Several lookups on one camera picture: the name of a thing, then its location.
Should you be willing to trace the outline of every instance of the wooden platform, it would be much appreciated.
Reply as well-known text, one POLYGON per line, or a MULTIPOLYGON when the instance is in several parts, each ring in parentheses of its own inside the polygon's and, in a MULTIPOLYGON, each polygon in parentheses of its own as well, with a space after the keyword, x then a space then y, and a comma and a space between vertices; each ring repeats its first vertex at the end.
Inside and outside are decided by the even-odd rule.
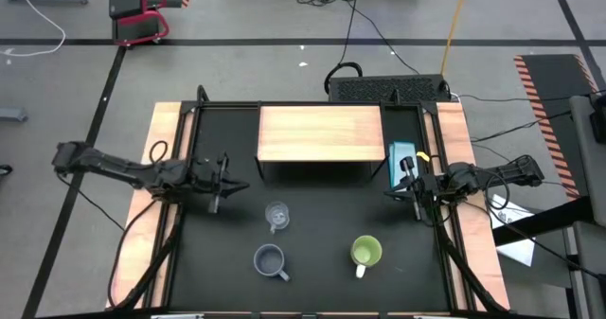
POLYGON ((385 158, 379 106, 263 106, 261 162, 365 162, 385 158))

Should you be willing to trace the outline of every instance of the gray mug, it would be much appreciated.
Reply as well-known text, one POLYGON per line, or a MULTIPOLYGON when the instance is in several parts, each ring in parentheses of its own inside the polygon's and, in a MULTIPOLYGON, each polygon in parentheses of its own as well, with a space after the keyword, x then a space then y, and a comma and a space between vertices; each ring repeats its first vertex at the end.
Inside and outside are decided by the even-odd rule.
POLYGON ((253 263, 257 272, 263 276, 280 275, 284 281, 291 278, 284 272, 284 253, 275 244, 263 244, 255 252, 253 263))

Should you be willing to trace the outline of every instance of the black tray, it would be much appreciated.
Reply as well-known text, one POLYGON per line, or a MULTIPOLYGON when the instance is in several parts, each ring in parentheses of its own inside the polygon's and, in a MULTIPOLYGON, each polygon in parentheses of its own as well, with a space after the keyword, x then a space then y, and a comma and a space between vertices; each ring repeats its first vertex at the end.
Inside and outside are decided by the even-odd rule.
MULTIPOLYGON (((420 106, 364 104, 381 105, 385 146, 407 141, 428 151, 420 106)), ((222 200, 218 215, 206 213, 207 197, 187 204, 179 246, 170 260, 165 305, 226 312, 448 310, 453 303, 450 269, 435 231, 414 221, 412 206, 383 196, 389 188, 387 164, 372 180, 376 164, 271 164, 264 166, 263 181, 254 158, 259 106, 206 102, 196 111, 190 156, 214 160, 227 151, 232 177, 251 186, 222 200), (291 214, 289 226, 273 236, 264 218, 271 201, 284 202, 291 214), (366 234, 382 243, 383 258, 356 279, 349 248, 366 234), (264 243, 284 251, 291 282, 256 273, 253 254, 264 243)), ((419 173, 427 171, 429 165, 419 167, 419 173)))

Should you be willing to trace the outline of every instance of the yellow cable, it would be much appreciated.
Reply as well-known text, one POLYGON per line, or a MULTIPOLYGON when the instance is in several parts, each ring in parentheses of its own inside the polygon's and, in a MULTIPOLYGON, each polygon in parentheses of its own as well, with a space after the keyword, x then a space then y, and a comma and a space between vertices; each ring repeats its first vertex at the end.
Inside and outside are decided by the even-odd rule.
POLYGON ((458 0, 458 4, 456 5, 456 11, 454 12, 453 23, 451 24, 451 32, 448 34, 448 41, 446 42, 446 49, 444 49, 444 57, 442 58, 442 68, 439 71, 439 74, 444 75, 444 71, 446 71, 446 61, 448 59, 448 52, 451 50, 451 40, 453 39, 453 34, 455 34, 456 22, 458 22, 458 14, 461 12, 463 7, 464 0, 458 0))

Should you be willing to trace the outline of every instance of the white paper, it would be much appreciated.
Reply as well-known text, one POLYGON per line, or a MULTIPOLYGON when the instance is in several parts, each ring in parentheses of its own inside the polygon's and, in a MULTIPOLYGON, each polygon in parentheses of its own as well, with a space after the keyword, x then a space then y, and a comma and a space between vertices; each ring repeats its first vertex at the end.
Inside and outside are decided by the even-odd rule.
MULTIPOLYGON (((505 199, 499 195, 494 194, 492 195, 492 202, 494 204, 503 205, 505 203, 505 199)), ((494 210, 494 212, 499 216, 501 220, 507 223, 515 222, 533 215, 521 206, 513 204, 512 202, 508 203, 507 208, 503 210, 494 210)), ((503 225, 499 220, 494 217, 494 215, 492 215, 492 213, 490 213, 490 218, 492 219, 492 229, 498 228, 503 225)), ((529 239, 505 244, 496 247, 496 250, 497 252, 499 252, 499 254, 502 254, 509 258, 513 258, 514 260, 520 263, 524 263, 528 267, 532 265, 532 253, 534 252, 534 242, 529 239)))

